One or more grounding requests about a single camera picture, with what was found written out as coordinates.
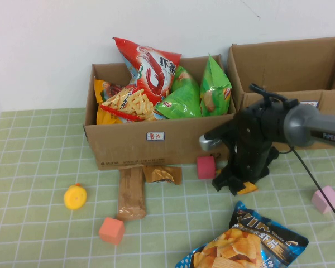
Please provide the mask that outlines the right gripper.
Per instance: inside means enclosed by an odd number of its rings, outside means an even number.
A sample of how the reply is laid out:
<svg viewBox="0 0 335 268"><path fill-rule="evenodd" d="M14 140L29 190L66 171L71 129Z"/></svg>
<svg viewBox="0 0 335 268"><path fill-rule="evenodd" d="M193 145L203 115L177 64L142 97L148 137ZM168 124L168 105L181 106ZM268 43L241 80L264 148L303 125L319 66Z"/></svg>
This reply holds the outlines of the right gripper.
<svg viewBox="0 0 335 268"><path fill-rule="evenodd" d="M228 172L217 175L212 180L212 185L218 192L223 187L228 187L232 195L236 196L239 191L246 189L243 182L256 183L269 175L269 165L279 155L280 151L271 142L252 146L237 141L227 165Z"/></svg>

